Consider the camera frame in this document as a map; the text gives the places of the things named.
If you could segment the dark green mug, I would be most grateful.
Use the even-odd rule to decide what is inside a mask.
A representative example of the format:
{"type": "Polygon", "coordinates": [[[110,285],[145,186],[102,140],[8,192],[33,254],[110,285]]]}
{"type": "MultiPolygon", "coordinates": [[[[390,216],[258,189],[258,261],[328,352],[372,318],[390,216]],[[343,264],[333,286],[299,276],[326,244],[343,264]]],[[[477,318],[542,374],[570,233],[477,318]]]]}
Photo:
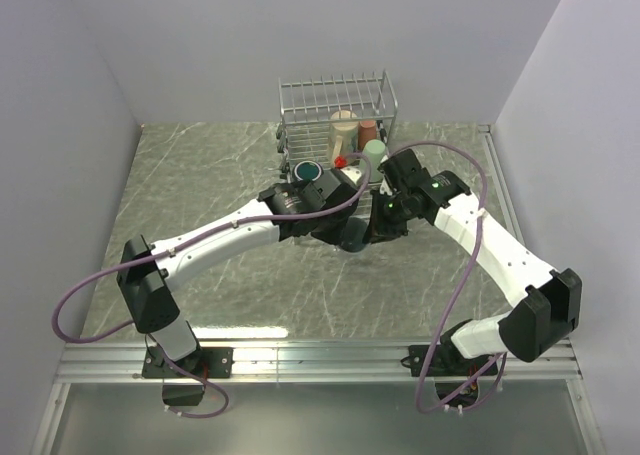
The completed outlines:
{"type": "Polygon", "coordinates": [[[296,182],[312,182],[318,180],[323,173],[324,169],[318,162],[303,160],[293,167],[292,179],[296,182]]]}

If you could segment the light green cup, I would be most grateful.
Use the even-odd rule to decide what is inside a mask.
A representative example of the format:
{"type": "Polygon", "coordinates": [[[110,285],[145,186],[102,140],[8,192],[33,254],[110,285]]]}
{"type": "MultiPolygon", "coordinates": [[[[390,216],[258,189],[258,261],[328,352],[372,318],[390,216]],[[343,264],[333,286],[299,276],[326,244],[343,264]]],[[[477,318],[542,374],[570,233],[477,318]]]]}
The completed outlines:
{"type": "Polygon", "coordinates": [[[369,182],[371,184],[380,183],[383,174],[379,171],[378,167],[386,156],[386,145],[377,139],[369,140],[364,146],[362,154],[365,158],[362,158],[359,162],[360,170],[365,172],[367,169],[367,161],[369,161],[371,165],[369,182]]]}

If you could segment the light blue mug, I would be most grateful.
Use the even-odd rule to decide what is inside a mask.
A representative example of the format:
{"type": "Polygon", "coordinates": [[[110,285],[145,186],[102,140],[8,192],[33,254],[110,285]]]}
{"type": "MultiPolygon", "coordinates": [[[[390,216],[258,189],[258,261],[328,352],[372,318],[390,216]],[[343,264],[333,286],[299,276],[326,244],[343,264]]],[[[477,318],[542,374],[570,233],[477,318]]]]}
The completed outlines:
{"type": "Polygon", "coordinates": [[[341,234],[340,248],[347,253],[359,253],[367,246],[368,223],[359,217],[349,217],[341,234]]]}

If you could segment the pink mug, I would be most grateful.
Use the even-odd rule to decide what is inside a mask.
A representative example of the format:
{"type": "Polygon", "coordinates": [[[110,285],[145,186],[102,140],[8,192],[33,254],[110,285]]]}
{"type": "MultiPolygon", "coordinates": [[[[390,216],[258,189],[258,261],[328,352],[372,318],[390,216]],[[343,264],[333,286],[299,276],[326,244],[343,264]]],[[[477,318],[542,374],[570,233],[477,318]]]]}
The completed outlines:
{"type": "Polygon", "coordinates": [[[377,138],[377,123],[375,120],[361,120],[358,126],[357,149],[362,151],[366,144],[377,138]]]}

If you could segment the cream tall mug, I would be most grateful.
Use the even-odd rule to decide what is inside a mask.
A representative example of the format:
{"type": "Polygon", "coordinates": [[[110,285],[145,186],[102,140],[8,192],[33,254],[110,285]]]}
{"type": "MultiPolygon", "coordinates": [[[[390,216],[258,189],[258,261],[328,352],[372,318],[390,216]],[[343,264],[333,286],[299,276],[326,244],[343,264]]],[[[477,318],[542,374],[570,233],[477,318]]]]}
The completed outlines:
{"type": "Polygon", "coordinates": [[[359,120],[349,110],[339,110],[331,115],[327,142],[328,162],[333,165],[337,156],[345,156],[357,150],[359,120]]]}

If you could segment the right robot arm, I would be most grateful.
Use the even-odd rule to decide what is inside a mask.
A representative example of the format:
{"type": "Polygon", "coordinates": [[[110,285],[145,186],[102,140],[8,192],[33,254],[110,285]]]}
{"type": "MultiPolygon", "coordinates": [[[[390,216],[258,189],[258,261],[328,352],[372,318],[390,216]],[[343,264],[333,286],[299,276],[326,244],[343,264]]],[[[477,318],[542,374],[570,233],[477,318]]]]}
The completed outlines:
{"type": "Polygon", "coordinates": [[[373,194],[369,241],[405,236],[409,221],[424,220],[476,257],[511,308],[443,333],[436,354],[446,371],[462,374],[477,357],[502,352],[530,363],[578,327],[579,275],[570,268],[558,271],[530,252],[457,175],[429,174],[410,149],[383,161],[379,170],[390,191],[373,194]]]}

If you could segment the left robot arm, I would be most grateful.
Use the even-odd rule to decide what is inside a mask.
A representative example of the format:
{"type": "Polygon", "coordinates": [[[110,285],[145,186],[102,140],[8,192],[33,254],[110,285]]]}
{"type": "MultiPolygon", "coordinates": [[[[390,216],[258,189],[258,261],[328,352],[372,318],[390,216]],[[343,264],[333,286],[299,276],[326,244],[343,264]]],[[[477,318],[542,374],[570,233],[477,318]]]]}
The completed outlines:
{"type": "Polygon", "coordinates": [[[200,344],[173,293],[235,256],[292,238],[339,245],[367,182],[364,171],[332,168],[312,181],[276,183],[241,208],[173,238],[126,242],[116,280],[136,330],[150,336],[177,376],[201,365],[200,344]]]}

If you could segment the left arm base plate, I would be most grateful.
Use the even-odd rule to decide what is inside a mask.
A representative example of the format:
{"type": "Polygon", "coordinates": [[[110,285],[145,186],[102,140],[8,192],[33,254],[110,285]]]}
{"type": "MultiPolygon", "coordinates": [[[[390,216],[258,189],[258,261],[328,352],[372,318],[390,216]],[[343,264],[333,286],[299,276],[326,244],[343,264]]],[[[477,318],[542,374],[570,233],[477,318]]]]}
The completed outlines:
{"type": "Polygon", "coordinates": [[[227,392],[213,380],[231,377],[234,350],[231,347],[199,347],[184,359],[168,362],[159,346],[146,349],[141,370],[143,380],[162,381],[162,401],[175,414],[187,418],[204,418],[205,414],[187,415],[186,408],[198,407],[208,390],[222,397],[222,406],[212,416],[223,413],[229,406],[227,392]]]}

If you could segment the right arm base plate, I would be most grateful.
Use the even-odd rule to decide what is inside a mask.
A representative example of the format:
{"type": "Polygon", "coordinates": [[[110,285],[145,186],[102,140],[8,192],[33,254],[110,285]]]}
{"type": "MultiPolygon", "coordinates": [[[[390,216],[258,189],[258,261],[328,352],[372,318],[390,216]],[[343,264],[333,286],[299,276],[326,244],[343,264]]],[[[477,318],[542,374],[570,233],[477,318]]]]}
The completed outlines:
{"type": "MultiPolygon", "coordinates": [[[[424,364],[428,345],[410,345],[408,355],[401,361],[401,365],[411,372],[411,376],[417,378],[424,364]]],[[[454,349],[448,346],[437,346],[427,371],[427,376],[433,379],[447,377],[461,377],[467,379],[478,372],[489,360],[490,355],[481,355],[473,359],[465,359],[457,355],[454,349]]],[[[467,409],[473,407],[481,400],[479,382],[474,381],[453,397],[447,404],[440,403],[442,408],[467,409]]]]}

